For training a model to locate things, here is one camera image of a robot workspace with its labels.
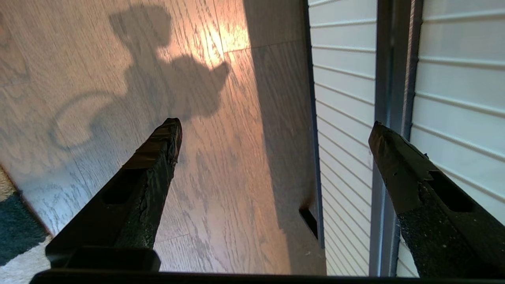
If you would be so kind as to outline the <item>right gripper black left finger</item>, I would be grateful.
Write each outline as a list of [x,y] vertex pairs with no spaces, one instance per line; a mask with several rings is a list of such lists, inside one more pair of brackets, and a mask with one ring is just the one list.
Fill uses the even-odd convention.
[[182,143],[166,119],[47,245],[52,269],[157,271],[153,250]]

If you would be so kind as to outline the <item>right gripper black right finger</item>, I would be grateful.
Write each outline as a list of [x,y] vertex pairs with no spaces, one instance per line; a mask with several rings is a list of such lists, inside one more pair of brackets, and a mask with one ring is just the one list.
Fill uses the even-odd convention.
[[504,278],[503,224],[379,121],[368,145],[420,277]]

